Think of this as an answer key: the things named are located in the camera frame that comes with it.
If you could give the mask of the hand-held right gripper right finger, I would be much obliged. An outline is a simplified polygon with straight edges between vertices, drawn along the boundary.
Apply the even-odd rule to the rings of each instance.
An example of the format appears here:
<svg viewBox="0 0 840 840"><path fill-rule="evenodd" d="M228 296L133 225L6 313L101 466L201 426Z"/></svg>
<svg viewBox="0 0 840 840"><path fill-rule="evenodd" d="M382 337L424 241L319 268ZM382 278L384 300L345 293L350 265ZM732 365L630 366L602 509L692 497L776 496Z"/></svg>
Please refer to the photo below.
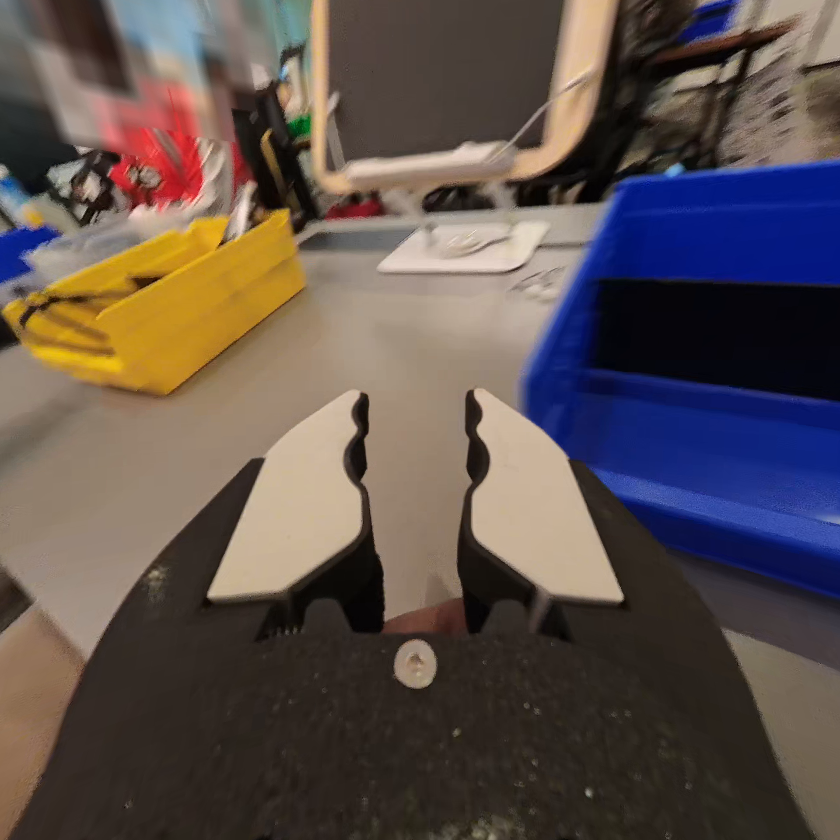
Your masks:
<svg viewBox="0 0 840 840"><path fill-rule="evenodd" d="M624 593L569 456L484 388L465 396L469 487L458 529L468 631L513 602L526 628L560 622L561 606L618 608Z"/></svg>

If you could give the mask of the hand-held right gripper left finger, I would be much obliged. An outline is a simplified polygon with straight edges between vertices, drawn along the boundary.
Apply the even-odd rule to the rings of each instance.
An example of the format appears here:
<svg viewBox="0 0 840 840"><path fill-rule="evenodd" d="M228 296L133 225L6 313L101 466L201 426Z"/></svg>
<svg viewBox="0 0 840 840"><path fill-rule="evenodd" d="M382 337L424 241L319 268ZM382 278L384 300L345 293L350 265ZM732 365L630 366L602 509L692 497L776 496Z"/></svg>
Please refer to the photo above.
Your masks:
<svg viewBox="0 0 840 840"><path fill-rule="evenodd" d="M215 576L214 605L269 602L278 628L335 601L356 633L384 625L367 469L369 396L347 391L285 433L261 461Z"/></svg>

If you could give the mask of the blue plastic bin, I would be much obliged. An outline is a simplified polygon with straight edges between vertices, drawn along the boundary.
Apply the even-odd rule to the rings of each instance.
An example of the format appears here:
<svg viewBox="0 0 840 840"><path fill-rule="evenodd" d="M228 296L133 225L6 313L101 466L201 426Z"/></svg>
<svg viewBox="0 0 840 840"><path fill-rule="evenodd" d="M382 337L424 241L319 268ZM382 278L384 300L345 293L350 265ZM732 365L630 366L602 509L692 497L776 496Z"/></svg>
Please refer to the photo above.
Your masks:
<svg viewBox="0 0 840 840"><path fill-rule="evenodd" d="M21 227L1 233L1 283L29 273L25 255L60 236L58 230L49 226Z"/></svg>
<svg viewBox="0 0 840 840"><path fill-rule="evenodd" d="M664 545L839 593L839 400L590 367L599 280L839 289L839 163L633 178L521 378L523 412Z"/></svg>

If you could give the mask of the yellow plastic bin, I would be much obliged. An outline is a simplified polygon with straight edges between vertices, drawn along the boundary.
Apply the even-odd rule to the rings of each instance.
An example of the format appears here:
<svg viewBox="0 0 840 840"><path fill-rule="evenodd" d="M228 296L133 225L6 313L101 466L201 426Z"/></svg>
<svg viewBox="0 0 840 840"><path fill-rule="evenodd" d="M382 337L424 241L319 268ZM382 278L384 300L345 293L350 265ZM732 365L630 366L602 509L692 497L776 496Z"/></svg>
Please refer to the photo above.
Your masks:
<svg viewBox="0 0 840 840"><path fill-rule="evenodd" d="M10 301L2 316L44 366L166 396L307 285L286 208L220 245L204 217Z"/></svg>

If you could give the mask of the black divider of blue bin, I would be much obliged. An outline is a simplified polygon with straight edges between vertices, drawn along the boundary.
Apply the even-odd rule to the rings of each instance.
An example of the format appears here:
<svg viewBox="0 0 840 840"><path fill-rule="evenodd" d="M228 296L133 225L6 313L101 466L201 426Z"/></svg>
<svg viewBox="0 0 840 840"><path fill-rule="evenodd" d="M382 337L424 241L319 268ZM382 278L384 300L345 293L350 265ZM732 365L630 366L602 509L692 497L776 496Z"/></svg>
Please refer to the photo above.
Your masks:
<svg viewBox="0 0 840 840"><path fill-rule="evenodd" d="M839 400L839 289L599 280L591 368Z"/></svg>

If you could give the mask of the white board stand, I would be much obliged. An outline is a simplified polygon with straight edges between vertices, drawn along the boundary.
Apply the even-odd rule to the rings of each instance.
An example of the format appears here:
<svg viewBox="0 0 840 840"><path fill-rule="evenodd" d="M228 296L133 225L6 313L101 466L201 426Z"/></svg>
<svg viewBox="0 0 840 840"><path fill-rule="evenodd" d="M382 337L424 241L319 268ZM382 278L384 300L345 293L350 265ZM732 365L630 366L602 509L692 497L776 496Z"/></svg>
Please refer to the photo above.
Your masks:
<svg viewBox="0 0 840 840"><path fill-rule="evenodd" d="M517 150L510 142L466 142L453 150L348 161L341 174L356 191L396 190L416 230L377 270L385 275L499 275L526 265L548 233L545 222L517 222L505 186ZM422 208L422 192L477 184L503 208L496 223L444 224Z"/></svg>

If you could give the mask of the black board with wooden frame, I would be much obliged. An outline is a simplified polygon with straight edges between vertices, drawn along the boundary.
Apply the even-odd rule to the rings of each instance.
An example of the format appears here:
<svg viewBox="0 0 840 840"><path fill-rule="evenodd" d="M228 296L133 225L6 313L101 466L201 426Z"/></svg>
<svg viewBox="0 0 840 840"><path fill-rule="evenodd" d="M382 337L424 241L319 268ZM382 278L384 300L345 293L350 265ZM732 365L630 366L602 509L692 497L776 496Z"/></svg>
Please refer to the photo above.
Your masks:
<svg viewBox="0 0 840 840"><path fill-rule="evenodd" d="M596 121L621 2L312 2L320 186L525 182Z"/></svg>

